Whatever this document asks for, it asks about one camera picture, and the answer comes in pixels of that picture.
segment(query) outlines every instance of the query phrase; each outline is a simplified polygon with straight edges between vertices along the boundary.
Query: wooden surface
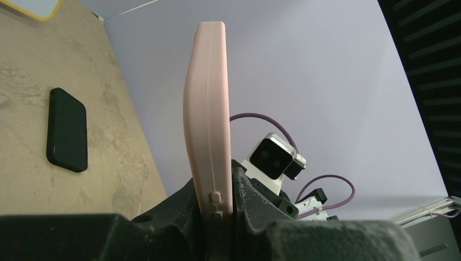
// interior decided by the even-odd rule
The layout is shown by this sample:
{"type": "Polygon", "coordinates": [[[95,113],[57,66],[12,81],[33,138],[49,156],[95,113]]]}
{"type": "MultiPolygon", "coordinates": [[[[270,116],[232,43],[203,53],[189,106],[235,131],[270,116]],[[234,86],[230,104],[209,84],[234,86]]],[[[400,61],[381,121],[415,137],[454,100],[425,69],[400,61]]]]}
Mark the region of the wooden surface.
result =
{"type": "Polygon", "coordinates": [[[0,6],[0,214],[112,213],[132,218],[165,197],[103,23],[75,0],[38,22],[0,6]],[[89,167],[45,156],[48,97],[87,111],[89,167]]]}

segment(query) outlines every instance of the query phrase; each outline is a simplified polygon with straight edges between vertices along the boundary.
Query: black phone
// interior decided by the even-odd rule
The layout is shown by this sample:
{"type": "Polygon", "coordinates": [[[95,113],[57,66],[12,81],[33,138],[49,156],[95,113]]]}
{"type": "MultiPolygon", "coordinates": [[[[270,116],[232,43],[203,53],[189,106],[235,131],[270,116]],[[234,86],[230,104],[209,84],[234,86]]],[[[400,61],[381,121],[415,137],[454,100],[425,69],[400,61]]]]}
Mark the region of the black phone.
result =
{"type": "Polygon", "coordinates": [[[61,88],[49,93],[46,157],[74,172],[88,168],[85,106],[61,88]]]}

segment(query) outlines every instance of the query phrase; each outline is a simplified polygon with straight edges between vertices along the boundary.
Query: purple cable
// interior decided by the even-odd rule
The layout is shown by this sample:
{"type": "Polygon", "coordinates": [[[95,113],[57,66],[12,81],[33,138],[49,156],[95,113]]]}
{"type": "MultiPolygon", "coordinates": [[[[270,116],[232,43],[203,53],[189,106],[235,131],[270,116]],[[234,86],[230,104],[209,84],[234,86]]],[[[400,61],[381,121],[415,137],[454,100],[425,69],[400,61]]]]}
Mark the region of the purple cable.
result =
{"type": "MultiPolygon", "coordinates": [[[[241,118],[257,118],[257,119],[265,120],[265,121],[271,123],[272,125],[277,127],[277,129],[280,132],[282,132],[282,134],[288,140],[288,143],[296,149],[296,152],[298,152],[298,147],[296,146],[295,141],[293,140],[291,135],[286,131],[286,129],[280,123],[278,123],[273,118],[271,118],[269,116],[266,116],[266,115],[263,115],[263,114],[259,114],[259,113],[241,113],[241,114],[236,114],[234,116],[231,116],[230,121],[241,119],[241,118]]],[[[341,206],[344,206],[345,204],[348,204],[354,198],[354,196],[356,195],[356,187],[354,187],[354,185],[347,178],[341,177],[341,176],[338,176],[338,175],[323,175],[323,176],[318,176],[318,177],[312,179],[311,181],[309,181],[309,183],[307,183],[304,186],[304,188],[301,190],[300,194],[298,195],[298,198],[296,199],[296,203],[299,203],[299,200],[301,199],[302,194],[304,193],[304,191],[306,190],[306,188],[308,186],[310,186],[312,183],[314,183],[315,181],[318,181],[319,179],[322,179],[322,178],[338,178],[340,180],[345,181],[349,186],[351,186],[351,189],[352,189],[351,195],[346,200],[343,200],[343,201],[341,201],[339,203],[336,203],[336,204],[333,204],[333,205],[330,205],[330,206],[323,207],[322,210],[339,208],[341,206]]],[[[315,214],[317,212],[319,212],[319,210],[314,208],[311,211],[308,211],[308,212],[306,212],[304,214],[299,215],[297,217],[297,219],[305,218],[306,216],[310,216],[310,215],[315,214]]]]}
{"type": "Polygon", "coordinates": [[[230,121],[241,119],[241,118],[257,118],[257,119],[265,120],[265,121],[271,123],[272,125],[277,127],[277,129],[280,132],[282,132],[282,134],[288,140],[288,143],[296,149],[296,152],[299,153],[298,147],[296,146],[295,141],[293,140],[291,135],[286,131],[286,129],[280,123],[278,123],[273,118],[271,118],[269,116],[266,116],[266,115],[263,115],[263,114],[259,114],[259,113],[241,113],[241,114],[236,114],[234,116],[231,116],[230,121]]]}
{"type": "MultiPolygon", "coordinates": [[[[330,205],[330,206],[323,207],[322,210],[328,210],[328,209],[339,208],[339,207],[341,207],[341,206],[344,206],[345,204],[348,204],[348,203],[354,198],[354,196],[356,195],[356,187],[354,187],[354,185],[353,185],[347,178],[341,177],[341,176],[338,176],[338,175],[323,175],[323,176],[318,176],[318,177],[312,179],[311,181],[309,181],[309,182],[304,186],[304,188],[301,190],[301,192],[299,193],[298,198],[296,198],[295,203],[299,203],[299,202],[300,202],[300,199],[301,199],[301,197],[302,197],[302,194],[304,193],[304,191],[306,190],[306,188],[307,188],[308,186],[310,186],[312,183],[318,181],[319,179],[323,179],[323,178],[338,178],[338,179],[340,179],[340,180],[342,180],[342,181],[345,181],[349,186],[351,186],[352,193],[351,193],[351,195],[350,195],[347,199],[345,199],[345,200],[343,200],[343,201],[341,201],[341,202],[339,202],[339,203],[336,203],[336,204],[333,204],[333,205],[330,205]]],[[[310,215],[315,214],[315,213],[318,213],[318,212],[319,212],[319,210],[318,210],[317,208],[314,208],[314,209],[311,210],[311,211],[307,211],[306,213],[299,215],[299,216],[297,217],[297,219],[302,219],[302,218],[305,218],[306,216],[310,216],[310,215]]]]}
{"type": "Polygon", "coordinates": [[[454,213],[453,215],[447,215],[447,214],[439,214],[439,213],[432,213],[432,215],[434,216],[444,216],[446,218],[449,218],[449,219],[452,219],[452,218],[456,218],[457,215],[459,215],[459,213],[461,213],[461,210],[458,210],[456,213],[454,213]]]}

